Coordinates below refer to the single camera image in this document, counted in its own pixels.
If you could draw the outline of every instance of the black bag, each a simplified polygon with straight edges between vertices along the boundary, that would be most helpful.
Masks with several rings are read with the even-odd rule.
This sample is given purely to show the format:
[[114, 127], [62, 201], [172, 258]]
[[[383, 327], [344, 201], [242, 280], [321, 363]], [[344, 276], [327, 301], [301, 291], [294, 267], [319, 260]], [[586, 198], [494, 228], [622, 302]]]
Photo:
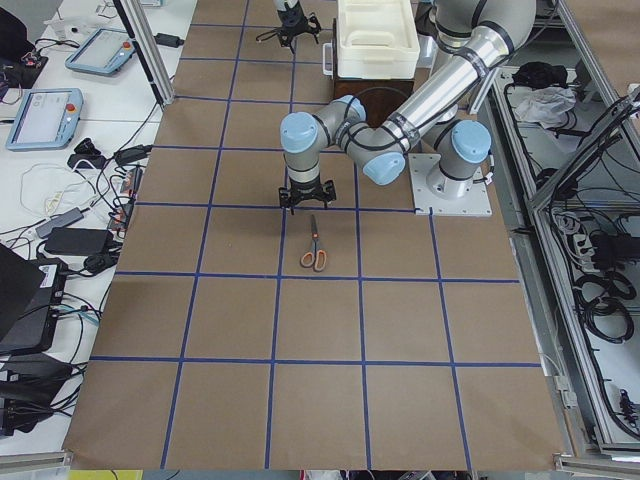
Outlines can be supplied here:
[[567, 69], [562, 65], [550, 65], [544, 62], [525, 63], [513, 74], [513, 83], [531, 87], [534, 90], [559, 85], [567, 88]]
[[34, 48], [24, 23], [0, 7], [0, 59], [19, 62]]

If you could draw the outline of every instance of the touchscreen display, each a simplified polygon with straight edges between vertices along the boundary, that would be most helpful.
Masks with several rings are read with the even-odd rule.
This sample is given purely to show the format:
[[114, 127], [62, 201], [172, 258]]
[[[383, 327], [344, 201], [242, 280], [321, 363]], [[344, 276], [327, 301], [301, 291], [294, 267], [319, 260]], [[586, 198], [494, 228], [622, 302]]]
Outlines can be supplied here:
[[122, 48], [122, 44], [129, 40], [124, 32], [102, 30], [94, 39], [86, 45], [73, 62], [80, 65], [88, 65], [96, 68], [105, 68], [111, 59]]
[[29, 94], [15, 142], [45, 143], [56, 140], [68, 101], [69, 92]]

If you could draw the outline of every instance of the scissors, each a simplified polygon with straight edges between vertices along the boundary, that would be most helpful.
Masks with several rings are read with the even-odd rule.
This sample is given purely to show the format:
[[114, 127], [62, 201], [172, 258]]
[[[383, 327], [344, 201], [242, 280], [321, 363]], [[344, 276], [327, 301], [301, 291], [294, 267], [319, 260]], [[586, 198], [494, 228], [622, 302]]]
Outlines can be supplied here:
[[311, 215], [311, 247], [300, 258], [300, 265], [304, 268], [313, 268], [314, 272], [322, 272], [327, 266], [327, 252], [320, 243], [315, 215]]

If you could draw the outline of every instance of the white plastic bin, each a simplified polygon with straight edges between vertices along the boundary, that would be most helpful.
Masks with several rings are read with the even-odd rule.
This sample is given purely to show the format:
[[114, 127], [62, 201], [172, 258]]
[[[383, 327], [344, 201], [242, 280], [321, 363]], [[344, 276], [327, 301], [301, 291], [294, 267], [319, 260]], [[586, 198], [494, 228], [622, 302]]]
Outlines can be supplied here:
[[420, 54], [411, 0], [338, 0], [341, 78], [413, 78]]

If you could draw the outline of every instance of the scissor blade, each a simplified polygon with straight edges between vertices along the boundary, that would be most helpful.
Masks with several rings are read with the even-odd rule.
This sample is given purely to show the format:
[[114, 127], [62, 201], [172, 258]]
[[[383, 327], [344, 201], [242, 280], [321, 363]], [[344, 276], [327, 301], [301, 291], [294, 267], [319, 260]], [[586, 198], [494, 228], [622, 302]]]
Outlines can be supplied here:
[[313, 238], [318, 237], [318, 224], [316, 223], [316, 216], [311, 214], [311, 235]]

